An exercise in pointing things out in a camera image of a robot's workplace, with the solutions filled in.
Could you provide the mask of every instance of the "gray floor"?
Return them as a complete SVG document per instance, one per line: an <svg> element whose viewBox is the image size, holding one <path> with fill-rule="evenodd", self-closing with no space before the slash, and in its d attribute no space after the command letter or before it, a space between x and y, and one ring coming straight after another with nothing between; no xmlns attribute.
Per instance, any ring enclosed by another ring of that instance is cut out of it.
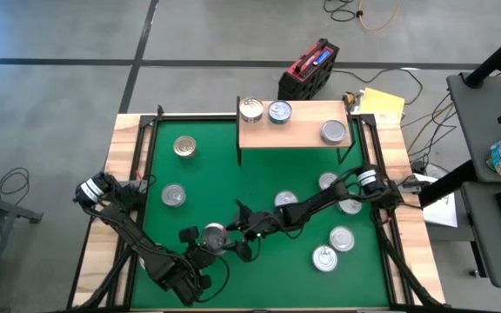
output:
<svg viewBox="0 0 501 313"><path fill-rule="evenodd" d="M365 1L366 18L380 23L393 2ZM0 0L0 57L132 59L149 0ZM357 4L350 4L356 9ZM146 59L292 60L320 37L338 45L338 61L477 63L501 44L501 1L404 0L387 29L364 31L336 23L312 0L162 0ZM39 225L17 223L0 266L0 307L13 312L62 309L84 237L86 215L71 201L75 186L100 170L130 67L0 65L0 177L30 170L23 206L45 213ZM279 68L144 67L129 112L233 111L235 97L273 98ZM376 70L354 70L371 77ZM406 107L404 123L431 112L456 71L416 70L421 97ZM339 99L366 85L333 74L316 99ZM368 86L406 99L418 86L389 72ZM450 123L458 124L454 117ZM404 129L409 144L421 123ZM431 152L451 170L468 159L461 129ZM414 150L422 148L429 132ZM501 310L501 289L472 279L470 248L433 243L448 303Z"/></svg>

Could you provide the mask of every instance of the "green table surface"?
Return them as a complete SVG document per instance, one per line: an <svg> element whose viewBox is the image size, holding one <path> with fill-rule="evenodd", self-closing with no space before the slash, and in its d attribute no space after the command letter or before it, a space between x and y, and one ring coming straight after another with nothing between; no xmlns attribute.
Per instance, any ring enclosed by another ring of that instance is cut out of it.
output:
<svg viewBox="0 0 501 313"><path fill-rule="evenodd" d="M235 121L160 122L152 173L157 181L150 188L144 218L144 230L157 243L179 253L186 245L178 231L208 223L227 225L237 214L235 199L253 211L271 211L274 196L281 190L293 191L300 201L320 191L317 180L326 171L338 174L363 163L360 140L338 165L334 149L243 150L242 166L237 166ZM174 141L183 135L197 141L192 159L179 158ZM169 183L180 183L187 194L179 208L165 206L161 192ZM262 240L260 256L243 263L235 253L224 254L230 265L230 280L213 300L195 303L193 308L355 308L387 307L384 273L377 237L370 218L370 205L349 216L336 205L316 214L303 234L290 240L283 233ZM342 225L355 236L349 252L337 253L337 267L329 273L316 270L312 251L328 244L330 231ZM231 239L240 233L231 232ZM256 253L256 244L252 243ZM203 270L212 279L212 287L203 297L213 294L224 282L225 267L216 261ZM175 293L162 291L138 267L132 308L181 309Z"/></svg>

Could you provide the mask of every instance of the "silver can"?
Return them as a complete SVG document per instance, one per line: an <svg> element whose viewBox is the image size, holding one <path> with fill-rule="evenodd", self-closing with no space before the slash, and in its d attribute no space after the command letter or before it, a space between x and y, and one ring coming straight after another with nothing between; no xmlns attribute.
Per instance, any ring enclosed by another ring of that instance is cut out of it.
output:
<svg viewBox="0 0 501 313"><path fill-rule="evenodd" d="M186 200L184 188L178 183L170 183L162 190L162 201L170 207L180 207Z"/></svg>
<svg viewBox="0 0 501 313"><path fill-rule="evenodd" d="M239 103L239 112L245 122L256 123L262 118L264 105L254 97L247 97Z"/></svg>
<svg viewBox="0 0 501 313"><path fill-rule="evenodd" d="M344 140L346 132L345 126L341 122L330 120L322 125L320 137L324 143L336 145Z"/></svg>
<svg viewBox="0 0 501 313"><path fill-rule="evenodd" d="M193 137L180 136L173 143L173 151L182 158L191 158L197 153L197 142Z"/></svg>
<svg viewBox="0 0 501 313"><path fill-rule="evenodd" d="M330 232L330 245L337 251L346 252L353 249L355 237L348 228L337 226Z"/></svg>
<svg viewBox="0 0 501 313"><path fill-rule="evenodd" d="M208 251L221 256L224 246L230 243L229 233L222 224L209 223L202 231L202 243Z"/></svg>
<svg viewBox="0 0 501 313"><path fill-rule="evenodd" d="M361 211L363 204L357 200L347 199L337 203L339 209L346 214L355 215Z"/></svg>
<svg viewBox="0 0 501 313"><path fill-rule="evenodd" d="M268 117L272 123L284 124L291 117L291 106L285 101L274 101L268 107Z"/></svg>
<svg viewBox="0 0 501 313"><path fill-rule="evenodd" d="M323 272L333 271L337 265L336 251L327 245L321 245L314 249L312 262L317 269Z"/></svg>
<svg viewBox="0 0 501 313"><path fill-rule="evenodd" d="M318 186L320 186L321 190L325 190L330 187L331 183L335 182L336 179L336 173L325 172L318 178Z"/></svg>
<svg viewBox="0 0 501 313"><path fill-rule="evenodd" d="M277 193L276 198L274 199L274 205L284 205L287 203L297 203L299 200L294 193L288 190L280 191Z"/></svg>

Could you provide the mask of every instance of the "metal bracket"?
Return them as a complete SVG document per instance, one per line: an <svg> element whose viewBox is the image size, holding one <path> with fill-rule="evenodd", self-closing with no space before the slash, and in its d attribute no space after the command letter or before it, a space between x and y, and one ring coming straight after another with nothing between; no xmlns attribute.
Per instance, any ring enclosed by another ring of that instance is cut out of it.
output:
<svg viewBox="0 0 501 313"><path fill-rule="evenodd" d="M157 117L158 122L162 122L164 120L164 108L161 105L157 106Z"/></svg>
<svg viewBox="0 0 501 313"><path fill-rule="evenodd" d="M156 117L154 116L141 116L140 121L138 122L138 127L144 128L146 126L151 126L155 119Z"/></svg>

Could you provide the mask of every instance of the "gold can lid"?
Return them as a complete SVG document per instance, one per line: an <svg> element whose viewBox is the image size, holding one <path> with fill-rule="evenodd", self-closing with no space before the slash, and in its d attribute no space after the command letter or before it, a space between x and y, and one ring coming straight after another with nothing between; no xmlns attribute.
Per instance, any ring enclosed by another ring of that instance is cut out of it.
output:
<svg viewBox="0 0 501 313"><path fill-rule="evenodd" d="M179 156L186 157L190 156L197 148L197 142L193 137L190 136L180 136L173 143L173 150Z"/></svg>

